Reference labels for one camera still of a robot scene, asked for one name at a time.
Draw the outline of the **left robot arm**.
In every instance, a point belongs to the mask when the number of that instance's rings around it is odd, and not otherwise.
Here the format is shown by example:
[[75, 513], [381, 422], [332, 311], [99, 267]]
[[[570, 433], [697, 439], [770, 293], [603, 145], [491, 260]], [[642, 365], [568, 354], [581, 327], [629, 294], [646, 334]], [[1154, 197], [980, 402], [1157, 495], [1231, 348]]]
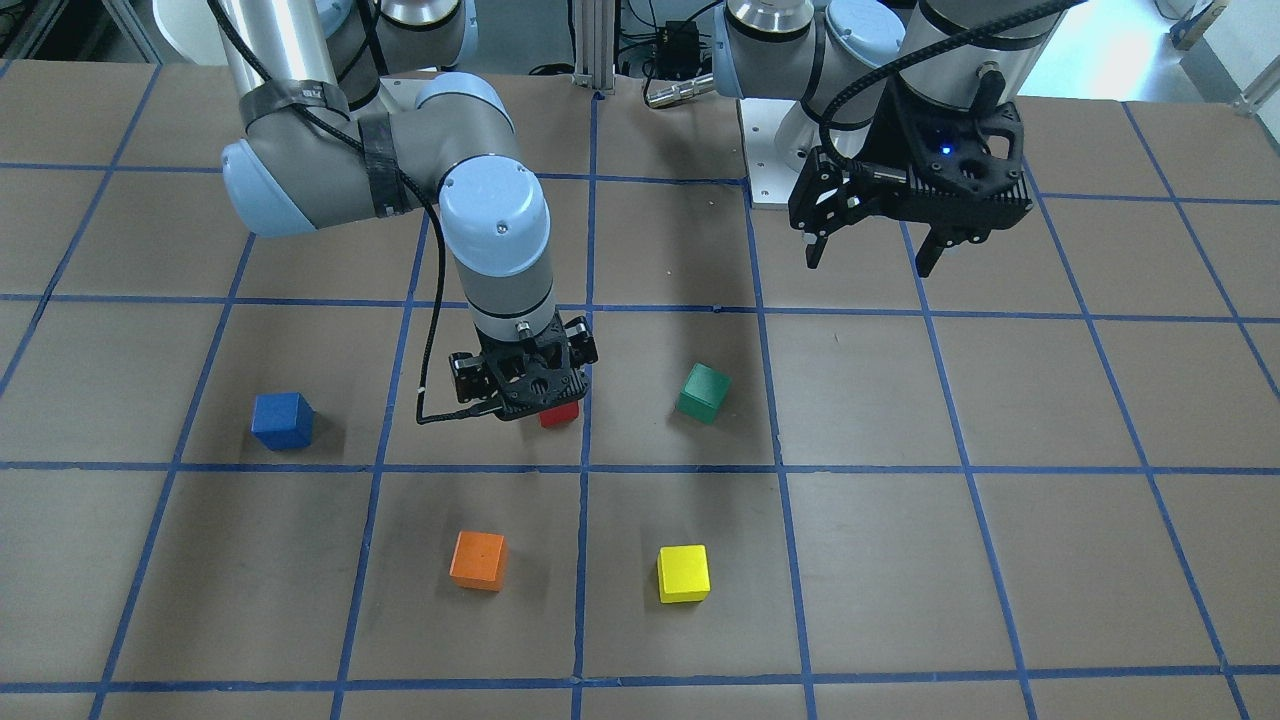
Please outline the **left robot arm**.
[[777, 149], [796, 178], [790, 225], [817, 268], [872, 217], [923, 224], [915, 273], [1032, 208], [1015, 97], [1070, 1], [723, 1], [716, 90], [788, 101]]

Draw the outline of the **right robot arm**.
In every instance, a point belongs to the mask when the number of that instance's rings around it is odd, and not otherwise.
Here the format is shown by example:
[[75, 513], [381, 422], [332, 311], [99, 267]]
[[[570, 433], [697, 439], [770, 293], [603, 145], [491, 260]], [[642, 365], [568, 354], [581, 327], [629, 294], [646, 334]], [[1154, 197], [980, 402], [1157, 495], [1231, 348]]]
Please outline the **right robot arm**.
[[447, 72], [406, 109], [362, 108], [334, 72], [312, 1], [210, 1], [239, 92], [242, 140], [221, 177], [256, 236], [282, 237], [422, 209], [453, 258], [480, 343], [449, 370], [460, 409], [430, 414], [421, 361], [415, 419], [511, 421], [586, 397], [598, 360], [586, 319], [564, 322], [552, 215], [515, 123], [483, 78]]

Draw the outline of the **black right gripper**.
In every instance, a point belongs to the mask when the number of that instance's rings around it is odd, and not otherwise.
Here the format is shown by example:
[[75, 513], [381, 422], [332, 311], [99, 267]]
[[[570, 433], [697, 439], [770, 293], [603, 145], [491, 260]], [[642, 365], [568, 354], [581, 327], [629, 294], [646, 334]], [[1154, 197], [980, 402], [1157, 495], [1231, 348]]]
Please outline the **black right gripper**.
[[492, 414], [503, 421], [573, 404], [588, 395], [585, 366], [598, 361], [594, 334], [585, 316], [564, 323], [554, 315], [538, 334], [515, 341], [476, 331], [479, 354], [449, 356], [457, 418]]

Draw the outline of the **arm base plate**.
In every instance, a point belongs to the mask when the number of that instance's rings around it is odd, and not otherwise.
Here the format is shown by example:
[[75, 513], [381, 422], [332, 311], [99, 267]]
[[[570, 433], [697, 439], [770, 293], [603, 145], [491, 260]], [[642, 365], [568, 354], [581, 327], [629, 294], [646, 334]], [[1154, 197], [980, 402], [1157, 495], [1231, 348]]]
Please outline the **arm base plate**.
[[389, 113], [412, 111], [419, 109], [420, 94], [442, 73], [426, 72], [406, 77], [383, 77], [375, 96], [375, 108]]
[[792, 100], [744, 99], [739, 114], [751, 205], [785, 210], [808, 154], [819, 143], [817, 123]]

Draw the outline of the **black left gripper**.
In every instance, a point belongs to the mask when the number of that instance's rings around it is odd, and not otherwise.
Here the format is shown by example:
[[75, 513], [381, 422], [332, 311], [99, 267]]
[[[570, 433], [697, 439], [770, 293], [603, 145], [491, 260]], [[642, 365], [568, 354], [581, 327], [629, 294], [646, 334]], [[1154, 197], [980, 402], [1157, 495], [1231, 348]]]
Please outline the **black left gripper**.
[[1006, 231], [1033, 208], [1021, 169], [1024, 126], [1004, 76], [979, 76], [969, 108], [947, 108], [888, 79], [860, 152], [841, 167], [815, 147], [788, 199], [817, 269], [829, 234], [865, 217], [928, 224], [915, 270], [931, 277], [948, 249]]

